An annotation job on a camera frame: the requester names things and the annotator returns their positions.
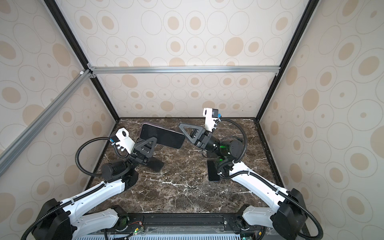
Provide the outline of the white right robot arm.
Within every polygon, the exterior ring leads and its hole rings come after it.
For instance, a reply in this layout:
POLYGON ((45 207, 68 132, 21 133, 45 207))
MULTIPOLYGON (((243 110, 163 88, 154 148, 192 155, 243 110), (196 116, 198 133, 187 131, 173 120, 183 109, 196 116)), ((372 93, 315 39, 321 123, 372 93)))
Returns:
POLYGON ((232 120, 229 123, 240 130, 242 138, 230 136, 218 140, 200 126, 180 123, 179 128, 193 145, 207 152, 210 181, 233 180, 267 204, 266 208, 246 205, 240 210, 243 230, 254 225, 269 227, 284 239, 295 240, 308 219, 302 195, 281 188, 248 168, 242 162, 248 147, 247 135, 239 124, 232 120))

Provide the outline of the black phone case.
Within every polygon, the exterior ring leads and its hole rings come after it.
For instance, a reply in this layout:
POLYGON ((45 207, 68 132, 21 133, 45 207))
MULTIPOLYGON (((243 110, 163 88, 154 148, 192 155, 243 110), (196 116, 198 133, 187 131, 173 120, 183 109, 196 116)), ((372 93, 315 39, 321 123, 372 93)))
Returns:
POLYGON ((206 151, 206 156, 208 159, 216 159, 219 155, 216 152, 206 151))
POLYGON ((148 159, 147 167, 156 173, 160 172, 163 166, 164 166, 164 162, 162 162, 157 158, 151 157, 148 159))

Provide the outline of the black smartphone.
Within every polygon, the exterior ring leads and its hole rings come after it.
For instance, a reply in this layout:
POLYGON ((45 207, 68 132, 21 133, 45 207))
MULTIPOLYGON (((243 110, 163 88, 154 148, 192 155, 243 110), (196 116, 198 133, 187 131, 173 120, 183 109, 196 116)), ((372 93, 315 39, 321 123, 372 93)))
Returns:
POLYGON ((219 182, 221 177, 217 173, 214 160, 207 160, 208 179, 210 182, 219 182))
POLYGON ((166 129, 151 123, 143 123, 140 139, 147 140, 152 137, 157 139, 157 144, 166 147, 180 149, 185 141, 186 136, 183 133, 166 129))

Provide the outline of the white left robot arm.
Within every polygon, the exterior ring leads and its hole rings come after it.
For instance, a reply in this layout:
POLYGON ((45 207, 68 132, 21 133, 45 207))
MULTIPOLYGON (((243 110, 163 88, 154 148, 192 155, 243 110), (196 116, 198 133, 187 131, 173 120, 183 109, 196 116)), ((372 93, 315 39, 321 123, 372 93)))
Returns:
POLYGON ((47 201, 35 222, 23 233, 22 239, 32 234, 36 240, 75 240, 93 232, 113 229, 124 232, 130 226, 130 218, 120 206, 113 206, 102 212, 89 214, 89 210, 118 195, 138 181, 139 174, 135 168, 141 160, 145 163, 153 156, 157 139, 138 140, 131 152, 123 156, 121 161, 105 164, 100 174, 91 173, 80 164, 80 153, 89 144, 97 141, 109 141, 114 146, 126 143, 127 140, 116 142, 113 138, 98 137, 81 145, 76 154, 76 166, 91 177, 101 177, 96 186, 62 201, 51 199, 47 201))

